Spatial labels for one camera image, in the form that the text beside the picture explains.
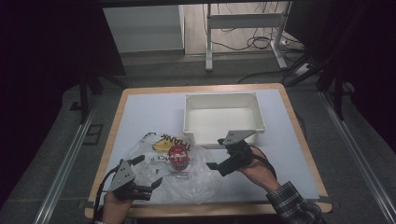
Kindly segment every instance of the metal frame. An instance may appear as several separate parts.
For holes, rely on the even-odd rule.
[[[282,37],[288,18],[291,2],[288,2],[282,13],[267,14],[239,14],[239,15],[212,15],[211,4],[207,4],[206,15],[206,71],[213,70],[213,50],[212,50],[212,29],[230,28],[257,28],[257,27],[277,27],[276,38],[271,41],[271,48],[276,56],[280,69],[287,69],[285,60],[279,49],[280,38]]]

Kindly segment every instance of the gray floor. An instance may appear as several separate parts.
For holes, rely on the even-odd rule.
[[[214,71],[205,71],[203,56],[179,54],[123,55],[127,77],[120,80],[132,87],[191,86],[241,83],[279,82],[282,73],[271,52],[258,54],[217,55]],[[388,223],[367,187],[361,172],[337,131],[327,107],[315,89],[318,76],[287,88],[296,113],[302,118],[306,141],[311,149],[323,183],[332,199],[333,210],[324,214],[330,223]],[[96,169],[105,148],[122,89],[105,79],[105,87],[95,109],[91,125],[103,125],[96,145],[85,144],[79,149],[70,175],[49,223],[88,223],[84,207],[91,191]],[[0,213],[0,223],[33,223],[52,180],[78,131],[80,114],[70,111],[78,101],[75,87],[64,94],[64,105],[34,161],[14,189]],[[367,161],[382,182],[389,197],[396,199],[396,156],[383,139],[360,115],[349,97],[344,97],[346,124]],[[84,139],[91,143],[90,137]],[[195,218],[193,223],[263,223],[268,217]],[[185,219],[137,220],[138,223],[192,223]]]

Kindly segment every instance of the white wall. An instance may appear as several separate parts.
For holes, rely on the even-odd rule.
[[[104,12],[120,53],[184,49],[182,6],[114,7]]]

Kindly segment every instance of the plastic bag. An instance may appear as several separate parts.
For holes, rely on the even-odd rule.
[[[168,150],[183,145],[188,150],[189,165],[182,171],[173,168]],[[210,170],[206,162],[213,161],[207,149],[194,145],[190,139],[164,133],[146,134],[124,156],[125,160],[145,155],[145,160],[132,166],[135,183],[150,186],[163,177],[161,185],[152,192],[149,202],[139,203],[204,203],[219,190],[220,174]]]

